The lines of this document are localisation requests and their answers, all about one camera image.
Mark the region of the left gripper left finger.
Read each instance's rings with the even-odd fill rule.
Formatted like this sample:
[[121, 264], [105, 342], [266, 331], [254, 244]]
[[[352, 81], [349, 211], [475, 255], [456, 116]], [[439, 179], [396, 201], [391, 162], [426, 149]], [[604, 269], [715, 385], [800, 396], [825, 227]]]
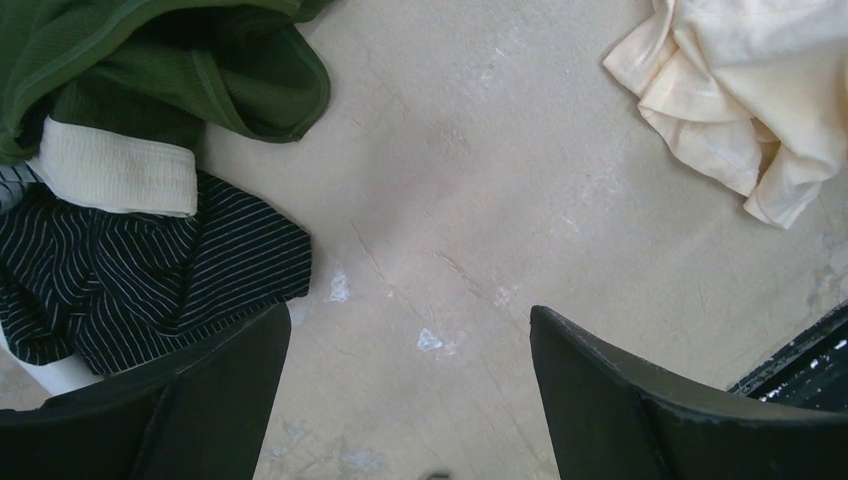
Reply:
[[291, 335], [277, 305], [177, 352], [1, 413], [5, 479], [249, 479]]

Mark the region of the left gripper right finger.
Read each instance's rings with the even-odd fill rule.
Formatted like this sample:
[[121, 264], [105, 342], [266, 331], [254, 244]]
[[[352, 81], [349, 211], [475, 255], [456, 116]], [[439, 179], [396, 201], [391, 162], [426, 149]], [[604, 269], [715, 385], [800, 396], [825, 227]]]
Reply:
[[764, 402], [666, 370], [549, 307], [533, 366], [563, 479], [843, 479], [847, 417]]

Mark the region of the striped grey underwear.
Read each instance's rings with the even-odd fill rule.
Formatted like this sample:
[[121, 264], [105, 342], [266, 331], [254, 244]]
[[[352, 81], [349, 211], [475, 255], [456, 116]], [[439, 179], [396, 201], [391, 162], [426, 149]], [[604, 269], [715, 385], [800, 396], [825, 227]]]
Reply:
[[29, 190], [1, 217], [1, 327], [33, 365], [116, 374], [310, 287], [309, 233], [208, 173], [190, 217], [113, 214]]

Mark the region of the dark green underwear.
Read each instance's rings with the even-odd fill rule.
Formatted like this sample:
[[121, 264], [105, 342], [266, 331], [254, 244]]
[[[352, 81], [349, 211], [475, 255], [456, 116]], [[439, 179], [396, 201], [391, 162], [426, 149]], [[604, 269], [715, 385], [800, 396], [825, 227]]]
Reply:
[[205, 128], [289, 143], [330, 80], [298, 31], [321, 1], [5, 1], [1, 207], [45, 185], [110, 213], [189, 217]]

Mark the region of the beige underwear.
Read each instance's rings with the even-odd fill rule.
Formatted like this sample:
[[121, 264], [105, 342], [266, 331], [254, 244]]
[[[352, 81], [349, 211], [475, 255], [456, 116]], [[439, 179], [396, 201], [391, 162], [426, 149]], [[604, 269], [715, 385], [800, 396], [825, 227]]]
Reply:
[[843, 1], [657, 1], [604, 59], [675, 158], [788, 228], [847, 165]]

